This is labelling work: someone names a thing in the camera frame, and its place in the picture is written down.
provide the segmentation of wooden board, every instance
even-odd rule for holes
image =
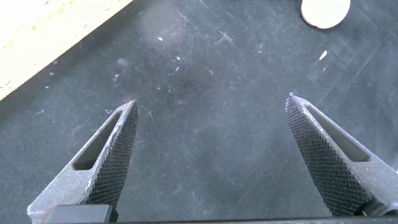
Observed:
[[[6,1],[0,9],[0,100],[132,0]]]

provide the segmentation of textured grip surface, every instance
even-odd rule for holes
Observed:
[[[116,207],[127,177],[137,121],[137,106],[134,104],[106,150],[86,203]]]
[[[285,115],[313,182],[333,215],[354,215],[371,195],[304,110],[294,96],[287,98]]]

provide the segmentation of white debris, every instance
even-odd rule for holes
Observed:
[[[321,55],[321,57],[319,58],[319,60],[322,60],[326,55],[328,54],[328,51],[324,51]]]

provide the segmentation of white disc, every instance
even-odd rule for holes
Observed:
[[[350,0],[303,0],[301,15],[308,24],[328,29],[346,17],[350,3]]]

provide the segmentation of black mat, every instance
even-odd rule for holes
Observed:
[[[289,92],[398,169],[398,2],[353,1],[328,31],[299,8],[134,0],[0,102],[0,219],[28,223],[28,204],[134,99],[122,221],[330,215],[285,120]]]

